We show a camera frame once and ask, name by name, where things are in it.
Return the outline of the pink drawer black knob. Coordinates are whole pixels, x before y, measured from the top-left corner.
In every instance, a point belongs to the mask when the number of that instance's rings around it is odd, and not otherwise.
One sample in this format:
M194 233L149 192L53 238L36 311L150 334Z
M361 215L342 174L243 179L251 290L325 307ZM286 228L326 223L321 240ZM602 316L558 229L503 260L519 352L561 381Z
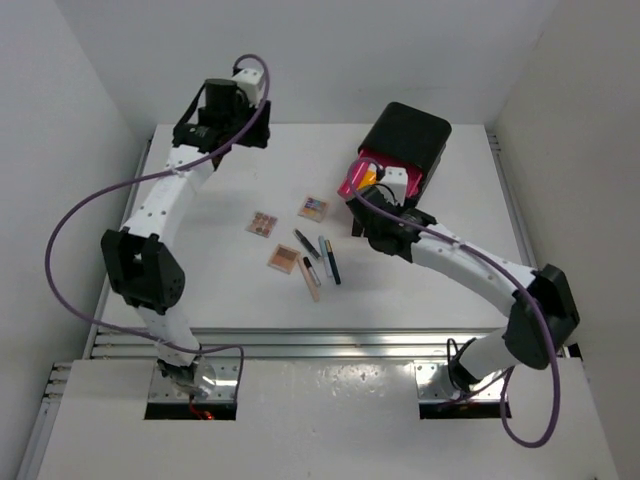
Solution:
M377 180L376 166L367 162L367 159L374 159L384 169L391 168L391 179ZM406 201L420 194L420 184L426 179L424 172L417 166L388 155L374 153L368 149L360 151L356 163L356 167L351 173L347 173L345 180L337 190L338 195L344 200L353 197L352 186L362 190L374 183L381 183L392 190L389 192L383 188L383 194L387 200L397 205L404 205Z

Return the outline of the orange tube white cap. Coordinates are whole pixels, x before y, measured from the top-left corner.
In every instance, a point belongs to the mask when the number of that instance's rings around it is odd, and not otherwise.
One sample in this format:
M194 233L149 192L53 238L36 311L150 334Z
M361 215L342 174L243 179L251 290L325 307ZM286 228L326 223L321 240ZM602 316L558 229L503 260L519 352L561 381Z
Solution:
M377 183L377 168L374 165L370 165L366 171L363 171L359 177L357 189L362 190L365 187L374 185Z

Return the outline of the glitter nine-colour palette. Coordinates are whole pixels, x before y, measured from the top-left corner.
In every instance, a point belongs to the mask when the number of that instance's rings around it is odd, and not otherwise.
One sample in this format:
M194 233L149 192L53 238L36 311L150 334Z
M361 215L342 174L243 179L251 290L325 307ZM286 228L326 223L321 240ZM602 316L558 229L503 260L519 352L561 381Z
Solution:
M329 210L329 203L323 199L306 196L299 211L300 217L320 223Z

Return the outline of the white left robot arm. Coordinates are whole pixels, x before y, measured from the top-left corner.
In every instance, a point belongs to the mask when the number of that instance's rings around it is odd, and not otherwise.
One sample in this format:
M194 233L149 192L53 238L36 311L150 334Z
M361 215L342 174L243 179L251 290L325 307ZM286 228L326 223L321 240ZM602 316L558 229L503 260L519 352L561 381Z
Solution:
M186 275L171 247L188 207L232 145L266 147L264 89L262 73L253 69L206 80L174 126L162 178L121 229L101 239L113 291L154 336L161 374L190 398L213 392L215 371L179 305Z

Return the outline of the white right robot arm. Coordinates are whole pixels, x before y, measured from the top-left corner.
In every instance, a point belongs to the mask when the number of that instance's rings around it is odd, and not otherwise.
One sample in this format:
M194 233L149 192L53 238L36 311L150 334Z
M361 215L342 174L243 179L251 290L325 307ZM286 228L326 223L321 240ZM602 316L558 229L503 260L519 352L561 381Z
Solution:
M551 353L573 334L580 317L565 273L519 265L464 243L429 214L387 201L367 187L347 201L376 251L439 272L484 298L507 324L467 342L443 367L439 382L450 396L469 393L488 375L517 365L543 370Z

